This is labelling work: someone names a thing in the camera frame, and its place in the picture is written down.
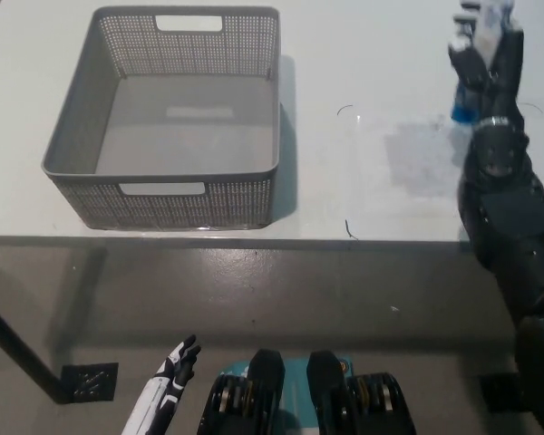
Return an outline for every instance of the metal bracket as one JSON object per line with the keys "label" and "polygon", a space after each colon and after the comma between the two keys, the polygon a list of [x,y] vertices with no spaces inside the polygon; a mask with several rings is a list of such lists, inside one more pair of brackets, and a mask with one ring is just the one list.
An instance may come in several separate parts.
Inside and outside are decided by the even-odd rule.
{"label": "metal bracket", "polygon": [[61,383],[73,396],[72,403],[112,401],[115,396],[119,364],[65,365]]}

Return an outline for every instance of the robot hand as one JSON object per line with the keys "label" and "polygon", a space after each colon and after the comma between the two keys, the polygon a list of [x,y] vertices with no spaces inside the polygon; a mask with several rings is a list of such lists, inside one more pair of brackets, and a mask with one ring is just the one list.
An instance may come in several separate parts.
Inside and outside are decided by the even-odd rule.
{"label": "robot hand", "polygon": [[475,14],[468,20],[456,20],[463,30],[449,50],[461,83],[480,96],[458,193],[460,216],[516,326],[524,399],[544,429],[544,187],[532,170],[516,103],[524,33],[514,22],[502,26],[488,64],[474,43],[481,22]]}
{"label": "robot hand", "polygon": [[181,342],[143,389],[122,435],[164,435],[198,360],[196,336]]}

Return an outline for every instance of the black bracket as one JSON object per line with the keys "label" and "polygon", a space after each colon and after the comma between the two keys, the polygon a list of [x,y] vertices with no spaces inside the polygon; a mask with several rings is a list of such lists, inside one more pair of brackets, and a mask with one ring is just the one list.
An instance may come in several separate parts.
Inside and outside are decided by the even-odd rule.
{"label": "black bracket", "polygon": [[480,376],[481,395],[488,411],[527,412],[520,376],[517,373],[495,373]]}
{"label": "black bracket", "polygon": [[72,395],[71,403],[112,401],[115,396],[119,364],[65,365],[61,383]]}

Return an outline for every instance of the white table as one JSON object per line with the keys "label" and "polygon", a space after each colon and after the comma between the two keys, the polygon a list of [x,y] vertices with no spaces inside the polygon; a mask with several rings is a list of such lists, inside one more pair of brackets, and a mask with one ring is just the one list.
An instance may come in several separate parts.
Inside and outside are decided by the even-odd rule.
{"label": "white table", "polygon": [[[0,244],[352,247],[465,240],[455,189],[467,131],[455,130],[448,119],[456,76],[447,41],[458,0],[160,1],[279,10],[281,101],[296,131],[296,149],[281,159],[277,219],[261,230],[233,232],[87,228],[43,174],[41,161],[93,11],[156,3],[0,5]],[[544,0],[519,0],[515,15],[527,35],[521,109],[530,156],[544,183]],[[0,344],[51,397],[67,400],[1,318]]]}

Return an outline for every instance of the basket handle hole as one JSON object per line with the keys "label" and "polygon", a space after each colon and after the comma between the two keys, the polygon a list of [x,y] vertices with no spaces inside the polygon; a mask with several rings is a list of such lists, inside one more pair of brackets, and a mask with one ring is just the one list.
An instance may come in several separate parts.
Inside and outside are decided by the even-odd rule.
{"label": "basket handle hole", "polygon": [[156,15],[155,24],[162,32],[221,32],[221,16]]}
{"label": "basket handle hole", "polygon": [[172,197],[192,196],[206,193],[204,183],[123,183],[119,189],[127,196]]}

